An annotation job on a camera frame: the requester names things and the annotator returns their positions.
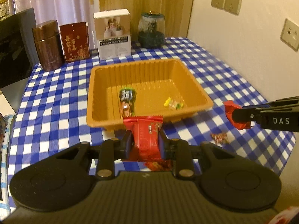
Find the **wooden door panel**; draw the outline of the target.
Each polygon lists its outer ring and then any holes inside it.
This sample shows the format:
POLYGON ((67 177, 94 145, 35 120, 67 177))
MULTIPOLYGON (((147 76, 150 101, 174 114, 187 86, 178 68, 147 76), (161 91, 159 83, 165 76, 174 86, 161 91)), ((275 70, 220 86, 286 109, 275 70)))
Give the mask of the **wooden door panel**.
POLYGON ((131 15, 131 40, 137 41, 142 12, 158 12, 165 16, 167 37, 186 37, 193 0, 99 0, 101 11, 128 9, 131 15))

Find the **yellow green candy packet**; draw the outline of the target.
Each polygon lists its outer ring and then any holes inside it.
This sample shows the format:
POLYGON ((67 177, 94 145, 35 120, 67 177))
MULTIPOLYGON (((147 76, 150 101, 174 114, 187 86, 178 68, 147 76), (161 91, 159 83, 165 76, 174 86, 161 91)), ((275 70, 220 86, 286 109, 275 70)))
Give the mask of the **yellow green candy packet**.
POLYGON ((180 110, 184 107, 184 103, 175 101, 169 97, 163 104, 164 107, 168 107, 171 110, 180 110))

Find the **red gift box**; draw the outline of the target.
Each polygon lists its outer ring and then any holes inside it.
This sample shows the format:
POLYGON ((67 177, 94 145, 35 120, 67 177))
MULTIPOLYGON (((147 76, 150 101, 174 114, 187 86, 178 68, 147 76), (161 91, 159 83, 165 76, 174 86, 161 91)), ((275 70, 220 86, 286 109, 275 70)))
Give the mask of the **red gift box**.
POLYGON ((90 57, 88 24, 71 23, 59 26, 64 58, 67 63, 90 57))

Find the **single wall socket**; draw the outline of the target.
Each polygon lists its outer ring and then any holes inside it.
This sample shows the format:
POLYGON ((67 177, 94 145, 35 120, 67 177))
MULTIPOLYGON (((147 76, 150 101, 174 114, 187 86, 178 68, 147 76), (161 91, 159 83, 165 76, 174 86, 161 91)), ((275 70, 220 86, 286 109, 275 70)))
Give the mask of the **single wall socket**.
POLYGON ((299 26, 285 19, 280 39, 294 51, 298 51, 299 26))

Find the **red white candy packet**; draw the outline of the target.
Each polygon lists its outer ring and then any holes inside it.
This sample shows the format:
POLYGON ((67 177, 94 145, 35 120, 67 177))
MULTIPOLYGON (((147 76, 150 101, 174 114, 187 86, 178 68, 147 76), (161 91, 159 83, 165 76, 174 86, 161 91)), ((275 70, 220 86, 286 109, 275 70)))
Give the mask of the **red white candy packet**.
POLYGON ((210 135, 217 145, 229 144, 229 139, 226 133, 211 133, 210 135))

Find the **double wall socket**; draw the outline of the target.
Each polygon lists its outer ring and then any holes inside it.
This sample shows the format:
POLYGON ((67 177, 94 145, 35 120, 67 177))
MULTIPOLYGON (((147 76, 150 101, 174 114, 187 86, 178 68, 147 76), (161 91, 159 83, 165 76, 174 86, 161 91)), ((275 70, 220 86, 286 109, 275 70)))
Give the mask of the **double wall socket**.
POLYGON ((211 0, 211 6, 217 9, 225 10, 234 15, 239 15, 242 0, 211 0))

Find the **small red candy packet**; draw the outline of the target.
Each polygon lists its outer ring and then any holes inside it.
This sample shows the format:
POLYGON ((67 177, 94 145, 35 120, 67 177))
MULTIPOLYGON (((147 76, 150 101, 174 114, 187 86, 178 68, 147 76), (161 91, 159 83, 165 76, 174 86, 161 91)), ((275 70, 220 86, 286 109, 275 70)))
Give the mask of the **small red candy packet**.
POLYGON ((226 117, 234 128, 238 130, 251 129, 250 121, 245 122, 239 119, 238 113, 240 113, 240 109, 242 108, 240 105, 234 103, 232 100, 225 101, 223 104, 226 117))

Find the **white product box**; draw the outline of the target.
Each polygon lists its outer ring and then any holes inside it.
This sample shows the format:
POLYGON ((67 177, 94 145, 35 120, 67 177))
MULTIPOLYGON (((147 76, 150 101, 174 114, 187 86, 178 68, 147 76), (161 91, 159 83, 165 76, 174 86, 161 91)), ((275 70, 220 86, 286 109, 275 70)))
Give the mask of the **white product box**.
POLYGON ((130 13, 127 9, 94 13, 100 60, 131 55, 130 13))

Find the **red candy packet pair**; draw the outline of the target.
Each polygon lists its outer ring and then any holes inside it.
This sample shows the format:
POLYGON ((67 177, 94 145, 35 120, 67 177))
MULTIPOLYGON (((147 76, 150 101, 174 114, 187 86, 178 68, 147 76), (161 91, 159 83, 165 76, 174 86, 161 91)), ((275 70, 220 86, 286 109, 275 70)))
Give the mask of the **red candy packet pair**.
POLYGON ((144 165, 151 171, 172 171, 172 161, 162 160, 157 162, 145 162, 144 165))

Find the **blue milk carton box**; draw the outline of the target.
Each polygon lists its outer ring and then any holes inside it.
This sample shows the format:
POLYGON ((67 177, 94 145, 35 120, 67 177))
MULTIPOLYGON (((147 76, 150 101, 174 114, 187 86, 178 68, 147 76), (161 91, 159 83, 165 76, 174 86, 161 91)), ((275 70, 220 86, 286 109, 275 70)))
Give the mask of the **blue milk carton box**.
POLYGON ((8 191, 8 152, 15 115, 1 115, 1 220, 11 213, 8 191))

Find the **large red snack packet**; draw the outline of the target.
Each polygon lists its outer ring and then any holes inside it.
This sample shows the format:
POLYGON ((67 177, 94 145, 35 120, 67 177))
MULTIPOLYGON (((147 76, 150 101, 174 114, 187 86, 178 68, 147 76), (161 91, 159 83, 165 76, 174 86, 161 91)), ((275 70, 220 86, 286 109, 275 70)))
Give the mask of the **large red snack packet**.
POLYGON ((134 116, 123 119, 126 130, 133 133, 133 147, 126 161, 160 161, 158 133, 163 123, 163 116, 134 116))

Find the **black green snack bar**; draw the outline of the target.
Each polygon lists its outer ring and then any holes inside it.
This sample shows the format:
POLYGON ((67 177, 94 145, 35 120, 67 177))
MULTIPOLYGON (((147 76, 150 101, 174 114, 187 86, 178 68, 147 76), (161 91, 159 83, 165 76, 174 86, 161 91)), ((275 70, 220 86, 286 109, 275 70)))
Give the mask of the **black green snack bar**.
POLYGON ((120 99, 120 116, 122 118, 134 116, 136 90, 128 87, 122 88, 119 92, 119 99, 120 99))

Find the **small labelled jar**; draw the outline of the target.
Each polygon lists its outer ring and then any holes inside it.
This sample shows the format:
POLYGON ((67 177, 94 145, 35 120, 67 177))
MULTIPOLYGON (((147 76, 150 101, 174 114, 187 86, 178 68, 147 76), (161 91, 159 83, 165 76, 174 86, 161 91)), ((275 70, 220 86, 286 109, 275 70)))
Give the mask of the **small labelled jar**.
POLYGON ((9 17, 9 15, 10 15, 10 11, 9 11, 8 0, 1 0, 0 1, 0 21, 9 17))

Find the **brown cylindrical tin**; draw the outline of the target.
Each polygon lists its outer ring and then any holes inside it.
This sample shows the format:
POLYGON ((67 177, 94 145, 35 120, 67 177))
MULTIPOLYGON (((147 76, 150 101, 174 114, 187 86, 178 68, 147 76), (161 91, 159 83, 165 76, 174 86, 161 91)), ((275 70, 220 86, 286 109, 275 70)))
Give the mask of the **brown cylindrical tin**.
POLYGON ((58 22, 49 20, 33 28, 33 38, 42 69, 53 71, 64 64, 58 22))

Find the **blue white checkered tablecloth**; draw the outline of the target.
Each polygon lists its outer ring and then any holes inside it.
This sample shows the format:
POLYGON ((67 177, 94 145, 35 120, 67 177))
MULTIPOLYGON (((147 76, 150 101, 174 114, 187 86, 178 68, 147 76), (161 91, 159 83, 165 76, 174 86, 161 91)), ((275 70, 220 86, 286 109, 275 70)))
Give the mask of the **blue white checkered tablecloth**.
POLYGON ((224 101, 239 105, 262 104, 265 98, 226 63, 187 38, 168 38, 160 49, 147 50, 137 43, 129 57, 101 61, 93 50, 88 60, 65 64, 45 72, 36 66, 26 85, 10 136, 8 178, 21 169, 81 141, 98 145, 121 137, 122 131, 87 126, 87 97, 90 73, 96 65, 139 60, 175 58, 183 62, 213 101, 213 107, 176 123, 164 131, 169 138, 181 138, 192 145, 211 141, 211 133, 225 132, 225 149, 246 157, 280 174, 296 143, 286 131, 263 130, 257 124, 239 131, 224 112, 224 101))

